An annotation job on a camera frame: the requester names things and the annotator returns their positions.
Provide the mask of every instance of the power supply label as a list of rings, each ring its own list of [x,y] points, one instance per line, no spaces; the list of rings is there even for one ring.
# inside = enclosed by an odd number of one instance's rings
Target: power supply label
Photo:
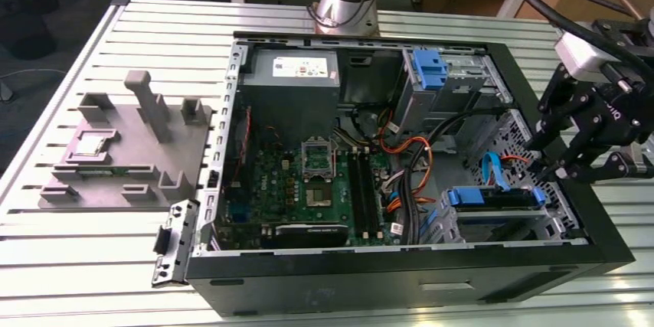
[[[272,64],[273,77],[325,78],[328,76],[324,57],[276,57]]]

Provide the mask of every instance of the motherboard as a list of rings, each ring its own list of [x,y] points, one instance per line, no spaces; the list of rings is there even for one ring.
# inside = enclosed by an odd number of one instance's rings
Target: motherboard
[[[329,147],[256,152],[251,193],[241,193],[241,202],[233,200],[236,195],[228,200],[231,223],[220,231],[220,242],[228,249],[267,247],[265,238],[283,226],[301,226],[311,231],[337,225],[347,232],[340,246],[388,245],[396,241],[384,223],[376,191],[388,173],[386,154]],[[353,161],[365,162],[364,171]],[[367,182],[369,186],[352,186],[352,182]]]

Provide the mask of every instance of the metal panel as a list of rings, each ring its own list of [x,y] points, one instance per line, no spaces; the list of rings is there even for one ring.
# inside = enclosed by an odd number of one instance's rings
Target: metal panel
[[[543,91],[558,63],[551,49],[556,33],[547,24],[391,11],[380,11],[379,18],[387,37],[506,43],[532,88]],[[260,27],[260,19],[268,26]],[[48,165],[59,161],[75,133],[81,94],[107,92],[121,103],[135,102],[120,83],[129,68],[148,68],[152,89],[167,102],[201,96],[213,110],[221,109],[224,65],[236,30],[312,32],[312,24],[300,7],[132,0],[124,11],[111,8],[0,181],[0,324],[468,327],[479,317],[487,326],[654,323],[654,309],[647,307],[654,302],[654,181],[595,187],[636,261],[519,304],[223,320],[191,288],[152,290],[151,248],[165,213],[44,211],[37,207],[37,186],[45,184]],[[213,132],[205,154],[216,140]]]

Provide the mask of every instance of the screw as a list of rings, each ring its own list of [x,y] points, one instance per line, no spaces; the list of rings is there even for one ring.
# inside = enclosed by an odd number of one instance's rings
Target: screw
[[[624,81],[624,80],[619,80],[616,82],[616,85],[622,88],[622,90],[624,91],[624,93],[631,93],[631,86],[630,84]]]

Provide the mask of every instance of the ram slot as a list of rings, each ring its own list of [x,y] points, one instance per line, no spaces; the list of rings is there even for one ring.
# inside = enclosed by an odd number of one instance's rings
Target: ram slot
[[[347,171],[349,174],[349,196],[351,209],[355,215],[355,234],[357,237],[367,237],[365,231],[365,211],[364,202],[360,197],[360,182],[359,182],[359,155],[351,153],[347,155]]]
[[[375,237],[379,232],[379,210],[377,201],[375,200],[375,181],[372,179],[368,155],[361,155],[359,157],[359,183],[368,235],[369,237]]]

